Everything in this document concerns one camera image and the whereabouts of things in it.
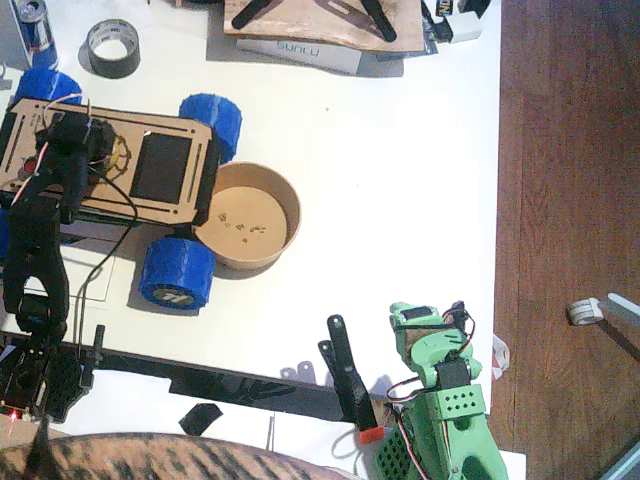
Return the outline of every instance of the blue wheel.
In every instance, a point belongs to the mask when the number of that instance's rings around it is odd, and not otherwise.
[[[82,93],[80,85],[75,80],[56,70],[37,67],[22,74],[13,102],[16,103],[23,97],[55,100],[71,93]],[[70,98],[65,100],[65,103],[79,105],[81,100],[80,97]]]
[[[185,98],[180,105],[180,117],[192,118],[216,131],[225,164],[236,154],[242,113],[231,100],[210,93],[198,93]]]
[[[200,242],[165,237],[147,250],[138,287],[163,307],[197,310],[209,301],[215,254]]]

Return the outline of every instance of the box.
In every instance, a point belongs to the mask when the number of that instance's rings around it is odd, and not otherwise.
[[[272,57],[286,58],[294,62],[337,70],[355,75],[360,65],[362,52],[326,43],[299,42],[297,40],[238,39],[240,50],[262,53]]]

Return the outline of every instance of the red bull can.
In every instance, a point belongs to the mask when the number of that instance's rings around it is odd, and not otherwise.
[[[16,0],[22,37],[31,56],[32,67],[56,68],[58,52],[53,41],[44,0]]]

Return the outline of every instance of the green servo bracket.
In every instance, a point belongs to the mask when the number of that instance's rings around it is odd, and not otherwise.
[[[507,480],[487,425],[482,388],[470,383],[482,365],[472,357],[463,330],[467,318],[462,302],[444,316],[434,307],[391,306],[398,353],[424,386],[415,398],[402,403],[399,421],[431,480]],[[398,426],[380,447],[376,467],[386,480],[422,478]]]

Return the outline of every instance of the hardwood floor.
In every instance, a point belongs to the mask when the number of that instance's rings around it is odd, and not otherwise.
[[[640,329],[568,303],[640,302],[640,6],[503,2],[494,385],[530,479],[594,478],[640,434]]]

